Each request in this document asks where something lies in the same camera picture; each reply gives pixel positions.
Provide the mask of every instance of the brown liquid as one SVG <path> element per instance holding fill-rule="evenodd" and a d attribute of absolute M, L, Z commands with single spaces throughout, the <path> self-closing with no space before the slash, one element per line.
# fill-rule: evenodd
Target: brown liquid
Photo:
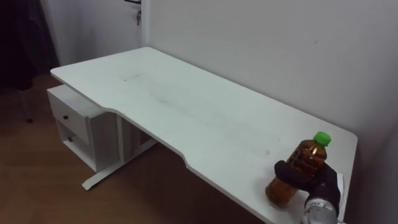
<path fill-rule="evenodd" d="M 323 146 L 314 140 L 304 140 L 297 146 L 287 163 L 296 170 L 316 175 L 326 157 L 326 150 Z M 268 199 L 280 208 L 286 207 L 296 192 L 296 188 L 278 178 L 274 178 L 266 187 Z"/>

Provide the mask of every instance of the desk foot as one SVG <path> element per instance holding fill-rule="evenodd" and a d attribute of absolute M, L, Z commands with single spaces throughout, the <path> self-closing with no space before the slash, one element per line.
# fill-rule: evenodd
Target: desk foot
<path fill-rule="evenodd" d="M 105 179 L 107 176 L 111 175 L 113 172 L 117 171 L 120 167 L 124 166 L 128 162 L 132 161 L 135 157 L 137 157 L 139 154 L 143 153 L 153 145 L 155 145 L 157 141 L 155 139 L 150 139 L 144 144 L 142 144 L 140 147 L 138 147 L 134 153 L 134 157 L 130 158 L 126 162 L 118 161 L 112 165 L 110 165 L 108 168 L 103 169 L 101 172 L 96 173 L 94 176 L 90 177 L 88 180 L 86 180 L 82 186 L 85 190 L 91 189 L 93 186 L 101 182 L 103 179 Z"/>

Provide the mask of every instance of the drawer unit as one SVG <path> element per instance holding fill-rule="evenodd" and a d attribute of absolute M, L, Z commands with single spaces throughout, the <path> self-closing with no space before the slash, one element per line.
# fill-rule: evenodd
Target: drawer unit
<path fill-rule="evenodd" d="M 64 145 L 94 171 L 119 160 L 116 116 L 65 85 L 47 90 Z"/>

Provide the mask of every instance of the black glove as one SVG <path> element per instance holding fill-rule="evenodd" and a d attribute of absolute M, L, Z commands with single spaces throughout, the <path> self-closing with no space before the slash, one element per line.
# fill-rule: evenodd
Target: black glove
<path fill-rule="evenodd" d="M 330 202 L 339 213 L 340 191 L 337 186 L 337 173 L 328 164 L 323 164 L 316 177 L 293 169 L 285 161 L 275 164 L 278 179 L 310 194 L 308 200 L 322 198 Z"/>

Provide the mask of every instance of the door handle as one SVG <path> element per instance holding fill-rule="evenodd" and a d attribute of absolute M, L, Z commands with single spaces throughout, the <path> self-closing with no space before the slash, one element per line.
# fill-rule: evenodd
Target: door handle
<path fill-rule="evenodd" d="M 134 4 L 141 4 L 141 0 L 139 1 L 134 1 L 134 0 L 124 0 L 125 2 L 130 2 L 130 3 L 134 3 Z"/>

